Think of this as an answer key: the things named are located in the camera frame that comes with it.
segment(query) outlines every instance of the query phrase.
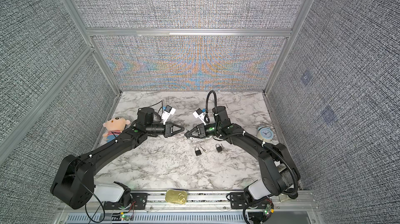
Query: black mounting plate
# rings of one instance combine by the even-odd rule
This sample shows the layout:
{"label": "black mounting plate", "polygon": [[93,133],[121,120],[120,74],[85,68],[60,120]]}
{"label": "black mounting plate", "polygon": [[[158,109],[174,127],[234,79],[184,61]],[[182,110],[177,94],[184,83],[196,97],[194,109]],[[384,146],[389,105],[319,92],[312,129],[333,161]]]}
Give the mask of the black mounting plate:
{"label": "black mounting plate", "polygon": [[[136,201],[133,205],[134,210],[144,210],[147,203],[147,193],[130,193],[132,200]],[[119,208],[118,204],[115,202],[106,201],[103,204],[105,210],[120,210],[127,211],[129,208],[122,210]]]}
{"label": "black mounting plate", "polygon": [[[244,193],[229,193],[230,208],[232,209],[243,209],[246,206],[244,200]],[[258,206],[252,206],[251,209],[265,209],[267,201],[261,202]]]}

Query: gold tin can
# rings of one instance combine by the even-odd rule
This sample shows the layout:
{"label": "gold tin can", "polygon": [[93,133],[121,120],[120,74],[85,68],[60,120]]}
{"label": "gold tin can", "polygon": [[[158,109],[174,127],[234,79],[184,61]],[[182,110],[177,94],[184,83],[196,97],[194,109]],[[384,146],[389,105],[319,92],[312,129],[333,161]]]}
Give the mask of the gold tin can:
{"label": "gold tin can", "polygon": [[188,194],[185,191],[169,189],[165,194],[165,201],[174,204],[185,204]]}

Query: white marble surface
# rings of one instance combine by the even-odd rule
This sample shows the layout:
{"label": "white marble surface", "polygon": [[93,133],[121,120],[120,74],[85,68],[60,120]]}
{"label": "white marble surface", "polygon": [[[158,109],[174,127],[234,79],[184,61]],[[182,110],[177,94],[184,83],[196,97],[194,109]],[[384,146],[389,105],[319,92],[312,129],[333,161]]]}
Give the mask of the white marble surface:
{"label": "white marble surface", "polygon": [[[163,100],[164,106],[176,108],[168,121],[192,129],[201,123],[192,112],[205,107],[207,92],[124,92],[114,117],[136,120],[139,107],[146,107]],[[257,127],[266,125],[274,132],[261,92],[217,92],[219,106],[225,106],[230,120],[256,135]],[[210,97],[209,111],[213,107]],[[185,138],[184,133],[173,137],[149,137],[138,148],[128,151],[102,168],[95,180],[119,181],[134,189],[243,189],[260,179],[258,162],[241,148],[226,141]],[[215,144],[220,143],[224,151],[218,153]],[[195,147],[203,147],[201,156],[194,153]]]}

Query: clock face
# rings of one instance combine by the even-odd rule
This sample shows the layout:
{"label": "clock face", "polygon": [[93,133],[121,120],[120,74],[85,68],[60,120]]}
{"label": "clock face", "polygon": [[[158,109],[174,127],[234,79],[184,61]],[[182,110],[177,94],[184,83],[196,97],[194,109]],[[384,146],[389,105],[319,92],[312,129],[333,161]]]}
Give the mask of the clock face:
{"label": "clock face", "polygon": [[260,132],[264,138],[271,138],[271,130],[269,130],[267,128],[263,128],[260,130]]}

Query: side wall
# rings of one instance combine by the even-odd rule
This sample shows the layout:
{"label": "side wall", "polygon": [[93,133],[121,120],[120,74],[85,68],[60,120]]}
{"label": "side wall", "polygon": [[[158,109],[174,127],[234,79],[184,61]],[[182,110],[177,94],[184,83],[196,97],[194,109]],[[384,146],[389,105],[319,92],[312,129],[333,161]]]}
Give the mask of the side wall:
{"label": "side wall", "polygon": [[326,223],[398,221],[399,28],[399,0],[315,0],[268,95]]}
{"label": "side wall", "polygon": [[[0,6],[1,143],[86,44],[61,0],[0,0]],[[93,148],[114,98],[88,56],[0,165],[0,223],[52,221],[60,201],[50,186],[61,160]]]}

